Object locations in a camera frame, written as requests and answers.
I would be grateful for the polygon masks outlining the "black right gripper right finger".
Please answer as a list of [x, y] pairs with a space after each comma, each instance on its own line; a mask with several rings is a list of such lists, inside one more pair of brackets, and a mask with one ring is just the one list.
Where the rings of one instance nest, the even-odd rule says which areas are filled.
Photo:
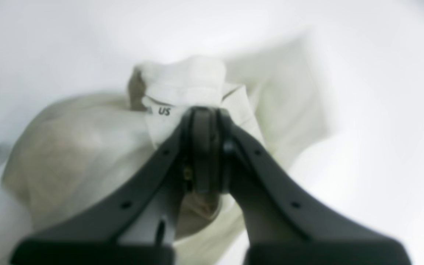
[[197, 109], [197, 191], [242, 209], [246, 265], [410, 265], [405, 248], [313, 198], [225, 110]]

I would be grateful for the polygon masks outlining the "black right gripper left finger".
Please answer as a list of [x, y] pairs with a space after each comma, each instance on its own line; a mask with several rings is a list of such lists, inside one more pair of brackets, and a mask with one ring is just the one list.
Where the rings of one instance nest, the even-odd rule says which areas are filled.
[[197, 108], [138, 173], [113, 194], [60, 225], [22, 240], [12, 265], [173, 265], [183, 176]]

